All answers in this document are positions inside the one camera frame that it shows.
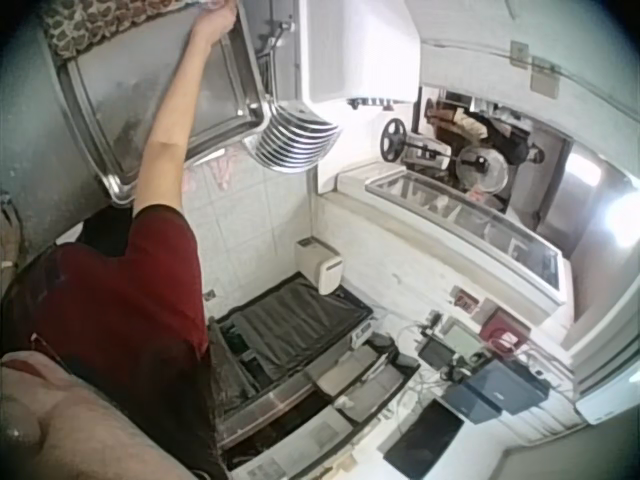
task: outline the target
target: hand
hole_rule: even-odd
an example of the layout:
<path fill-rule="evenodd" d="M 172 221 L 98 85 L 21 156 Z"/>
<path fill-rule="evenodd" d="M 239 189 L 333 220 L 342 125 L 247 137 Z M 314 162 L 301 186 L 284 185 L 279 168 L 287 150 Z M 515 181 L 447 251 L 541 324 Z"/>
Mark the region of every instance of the hand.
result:
<path fill-rule="evenodd" d="M 196 19 L 191 38 L 211 47 L 233 28 L 238 14 L 238 5 L 237 0 L 210 1 L 205 5 L 209 10 L 201 13 Z"/>

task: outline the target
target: bright light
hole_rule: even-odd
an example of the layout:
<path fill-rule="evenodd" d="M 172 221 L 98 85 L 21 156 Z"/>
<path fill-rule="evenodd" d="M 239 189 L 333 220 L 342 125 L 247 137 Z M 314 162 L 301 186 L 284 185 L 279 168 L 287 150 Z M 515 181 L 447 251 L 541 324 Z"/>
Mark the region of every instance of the bright light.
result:
<path fill-rule="evenodd" d="M 616 200 L 607 212 L 607 227 L 623 248 L 632 247 L 640 240 L 640 191 Z"/>
<path fill-rule="evenodd" d="M 602 170 L 600 167 L 577 153 L 569 155 L 566 171 L 575 175 L 591 187 L 597 186 L 602 178 Z"/>

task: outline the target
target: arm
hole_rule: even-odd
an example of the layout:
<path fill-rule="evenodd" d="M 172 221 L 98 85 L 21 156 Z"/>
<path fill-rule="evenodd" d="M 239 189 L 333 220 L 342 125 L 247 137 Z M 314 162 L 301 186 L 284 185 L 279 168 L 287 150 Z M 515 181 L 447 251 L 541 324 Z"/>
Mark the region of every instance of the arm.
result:
<path fill-rule="evenodd" d="M 212 45 L 235 23 L 235 0 L 200 15 L 173 82 L 156 114 L 142 154 L 133 214 L 150 205 L 182 207 L 182 174 L 200 92 Z"/>

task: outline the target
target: red device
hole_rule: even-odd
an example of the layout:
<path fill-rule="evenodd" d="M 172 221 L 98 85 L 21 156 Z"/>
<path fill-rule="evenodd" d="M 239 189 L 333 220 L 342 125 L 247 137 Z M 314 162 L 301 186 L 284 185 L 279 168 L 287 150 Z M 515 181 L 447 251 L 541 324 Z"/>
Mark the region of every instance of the red device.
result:
<path fill-rule="evenodd" d="M 497 308 L 480 329 L 480 338 L 501 355 L 512 355 L 529 340 L 531 329 Z"/>

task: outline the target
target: black box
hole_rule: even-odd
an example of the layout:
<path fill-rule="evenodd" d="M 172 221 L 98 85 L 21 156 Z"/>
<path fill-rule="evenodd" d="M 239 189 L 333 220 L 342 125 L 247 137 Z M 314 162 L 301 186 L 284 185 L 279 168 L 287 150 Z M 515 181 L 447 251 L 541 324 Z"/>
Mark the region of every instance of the black box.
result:
<path fill-rule="evenodd" d="M 502 413 L 498 405 L 467 383 L 451 385 L 442 400 L 475 425 L 498 418 Z"/>
<path fill-rule="evenodd" d="M 517 360 L 495 358 L 465 383 L 511 415 L 549 398 L 549 384 Z"/>

